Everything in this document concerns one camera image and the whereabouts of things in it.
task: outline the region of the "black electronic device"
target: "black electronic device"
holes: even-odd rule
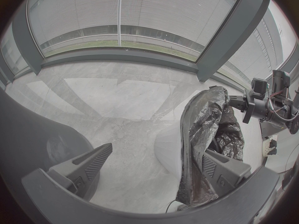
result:
[[[295,134],[299,129],[299,112],[297,102],[289,99],[290,83],[287,72],[273,70],[271,95],[266,80],[253,78],[251,90],[245,89],[243,96],[230,96],[230,106],[243,113],[243,122],[246,124],[254,117],[260,122],[286,126],[291,134]]]

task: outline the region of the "black plastic bag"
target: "black plastic bag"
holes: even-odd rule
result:
[[[194,96],[181,116],[182,178],[176,200],[189,206],[207,203],[217,194],[202,174],[207,148],[242,161],[244,139],[229,105],[227,90],[211,87]]]

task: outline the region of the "gray floor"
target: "gray floor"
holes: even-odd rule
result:
[[[91,202],[126,212],[163,213],[179,183],[155,158],[155,137],[180,119],[193,95],[212,85],[222,84],[156,65],[94,61],[29,73],[7,85],[6,92],[28,109],[73,127],[94,147],[113,144]],[[224,87],[230,95],[241,95]],[[244,162],[253,171],[262,162],[259,123],[243,124],[242,114],[235,114],[245,139]]]

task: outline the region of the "white pole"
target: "white pole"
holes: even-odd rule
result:
[[[118,46],[121,47],[121,0],[118,0],[118,10],[117,10],[117,36],[118,36]]]

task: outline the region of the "green lawn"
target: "green lawn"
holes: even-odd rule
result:
[[[151,45],[151,44],[146,44],[146,43],[139,43],[139,42],[129,42],[129,41],[122,41],[121,45],[123,47],[133,47],[133,48],[140,48],[140,49],[146,49],[146,50],[154,50],[154,51],[159,51],[167,54],[172,54],[175,56],[183,57],[191,61],[195,61],[197,57],[186,54],[184,52],[174,50],[171,48],[166,48],[166,47],[161,47],[157,45]],[[81,48],[88,48],[88,47],[118,47],[118,41],[91,41],[91,42],[86,42],[86,43],[81,43],[81,44],[74,44],[66,47],[62,47],[53,51],[49,51],[45,54],[45,56],[52,56],[54,54],[58,54],[64,51],[70,51],[70,50],[75,50],[75,49],[81,49]]]

